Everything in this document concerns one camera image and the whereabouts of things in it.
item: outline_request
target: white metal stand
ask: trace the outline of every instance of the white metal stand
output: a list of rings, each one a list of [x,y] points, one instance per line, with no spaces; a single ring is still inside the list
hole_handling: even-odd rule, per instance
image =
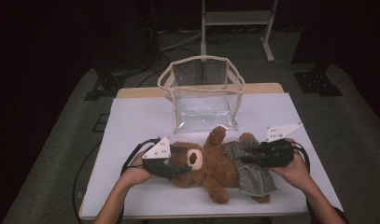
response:
[[[260,38],[268,62],[274,62],[274,55],[269,48],[268,40],[274,22],[278,0],[274,0],[271,10],[259,11],[225,11],[206,12],[205,0],[202,1],[202,41],[201,55],[206,55],[206,26],[208,25],[254,25],[266,24],[265,36]]]

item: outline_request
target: brown teddy bear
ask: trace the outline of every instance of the brown teddy bear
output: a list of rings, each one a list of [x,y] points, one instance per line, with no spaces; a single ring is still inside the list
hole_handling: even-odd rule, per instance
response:
[[[268,203],[270,194],[269,192],[264,192],[275,190],[273,179],[268,176],[268,171],[256,167],[256,172],[254,172],[254,169],[251,170],[251,167],[248,169],[247,165],[234,157],[237,154],[238,146],[248,143],[258,144],[257,140],[253,134],[243,133],[239,138],[239,142],[223,144],[225,133],[225,128],[218,126],[209,134],[204,147],[190,142],[175,142],[174,146],[186,148],[187,150],[172,151],[171,158],[168,161],[169,164],[177,168],[188,165],[191,166],[191,171],[176,176],[171,179],[171,182],[181,188],[203,185],[209,197],[215,203],[228,202],[230,197],[225,188],[239,188],[252,196],[258,203]],[[272,186],[268,187],[269,190],[253,194],[252,192],[259,191],[259,189],[268,189],[262,183],[261,186],[250,183],[252,189],[247,190],[246,182],[249,179],[261,179],[265,178],[265,176],[267,181],[264,182],[270,182],[271,184],[272,181]],[[241,181],[245,183],[244,187],[241,187]]]

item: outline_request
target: gray carpet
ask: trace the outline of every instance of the gray carpet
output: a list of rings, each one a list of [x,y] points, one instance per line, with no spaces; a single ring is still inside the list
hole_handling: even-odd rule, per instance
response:
[[[268,63],[261,44],[261,33],[238,34],[223,44],[208,44],[211,55],[229,58],[247,83],[278,82],[296,105],[305,129],[326,169],[345,214],[353,224],[380,223],[380,120],[359,95],[350,77],[332,65],[327,75],[344,96],[320,97],[301,91],[294,72],[309,71],[312,64],[290,64],[300,32],[272,32],[270,45],[275,63]],[[179,42],[187,35],[163,34],[162,46]],[[199,53],[199,43],[164,53],[170,61]],[[163,69],[165,57],[155,70]],[[125,87],[136,87],[152,69],[127,79]],[[93,129],[104,113],[109,113],[112,97],[84,101],[96,82],[90,70],[77,84],[49,139],[44,145],[19,196],[4,223],[77,223],[73,195],[78,210],[86,191],[104,124]],[[157,77],[142,86],[156,86]],[[73,187],[78,173],[76,188]],[[308,216],[274,217],[273,223],[308,223]],[[151,220],[149,223],[259,223],[256,218]],[[128,220],[126,223],[140,223]]]

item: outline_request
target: forearm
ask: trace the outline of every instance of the forearm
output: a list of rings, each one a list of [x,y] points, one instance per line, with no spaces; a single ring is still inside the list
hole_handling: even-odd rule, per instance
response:
[[[303,193],[321,223],[345,223],[316,183],[304,189]]]
[[[111,190],[93,223],[116,223],[122,212],[123,204],[130,188],[131,186],[119,180]]]

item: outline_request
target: clear container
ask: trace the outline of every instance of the clear container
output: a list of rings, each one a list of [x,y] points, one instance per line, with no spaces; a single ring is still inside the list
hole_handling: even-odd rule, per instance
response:
[[[174,106],[174,133],[237,130],[245,85],[228,59],[207,55],[173,62],[158,79]]]

